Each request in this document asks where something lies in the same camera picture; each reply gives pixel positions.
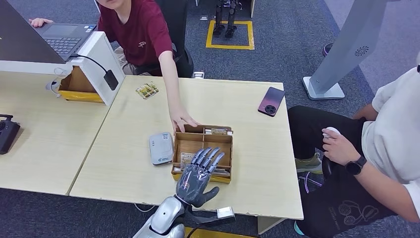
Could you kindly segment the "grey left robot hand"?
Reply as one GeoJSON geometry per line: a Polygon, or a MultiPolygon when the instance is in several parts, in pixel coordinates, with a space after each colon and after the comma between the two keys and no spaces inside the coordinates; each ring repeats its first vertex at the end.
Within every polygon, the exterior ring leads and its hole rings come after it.
{"type": "Polygon", "coordinates": [[[219,147],[200,149],[191,163],[184,168],[176,185],[176,197],[196,208],[213,199],[219,193],[219,187],[216,186],[208,192],[205,192],[205,189],[224,155],[219,147]]]}

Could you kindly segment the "person's right hand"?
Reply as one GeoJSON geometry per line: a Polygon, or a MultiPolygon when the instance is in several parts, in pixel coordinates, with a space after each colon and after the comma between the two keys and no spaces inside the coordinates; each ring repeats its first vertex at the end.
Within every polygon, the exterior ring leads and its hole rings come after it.
{"type": "Polygon", "coordinates": [[[34,18],[29,19],[29,23],[32,27],[38,28],[42,27],[44,24],[54,23],[54,21],[45,18],[34,18]]]}

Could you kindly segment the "person's left hand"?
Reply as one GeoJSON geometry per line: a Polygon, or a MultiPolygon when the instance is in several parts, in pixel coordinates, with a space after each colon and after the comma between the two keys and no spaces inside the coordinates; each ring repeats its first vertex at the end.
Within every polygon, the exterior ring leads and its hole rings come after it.
{"type": "Polygon", "coordinates": [[[346,165],[349,162],[357,161],[360,154],[353,144],[343,135],[328,128],[322,129],[322,133],[327,137],[323,138],[324,155],[331,161],[340,165],[346,165]]]}
{"type": "Polygon", "coordinates": [[[185,132],[185,125],[197,127],[200,125],[195,121],[183,107],[176,107],[169,109],[169,115],[174,132],[185,132]]]}

